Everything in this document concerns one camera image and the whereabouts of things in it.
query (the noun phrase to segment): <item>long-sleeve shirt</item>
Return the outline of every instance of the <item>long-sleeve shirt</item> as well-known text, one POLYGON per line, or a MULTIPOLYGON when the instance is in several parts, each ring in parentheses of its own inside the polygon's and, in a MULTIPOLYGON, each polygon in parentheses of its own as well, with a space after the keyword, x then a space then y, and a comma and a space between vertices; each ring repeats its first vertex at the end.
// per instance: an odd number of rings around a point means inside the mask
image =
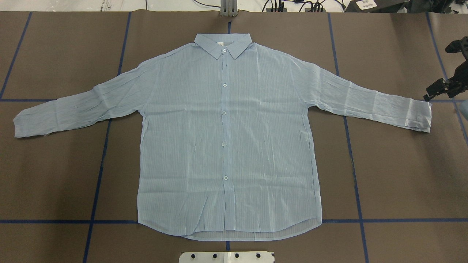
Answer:
POLYGON ((279 240, 322 222, 309 107, 429 132, 431 104, 253 43, 198 34, 92 90, 23 110, 15 136, 143 116, 139 223, 195 240, 279 240))

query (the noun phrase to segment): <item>button-up shirt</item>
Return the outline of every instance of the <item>button-up shirt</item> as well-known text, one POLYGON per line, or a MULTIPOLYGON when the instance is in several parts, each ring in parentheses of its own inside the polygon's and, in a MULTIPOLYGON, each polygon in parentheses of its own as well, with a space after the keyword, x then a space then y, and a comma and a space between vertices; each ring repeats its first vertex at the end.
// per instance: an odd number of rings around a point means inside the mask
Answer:
POLYGON ((139 223, 195 240, 279 240, 322 222, 311 106, 429 132, 431 105, 252 43, 198 34, 92 90, 23 110, 16 137, 143 116, 139 223))

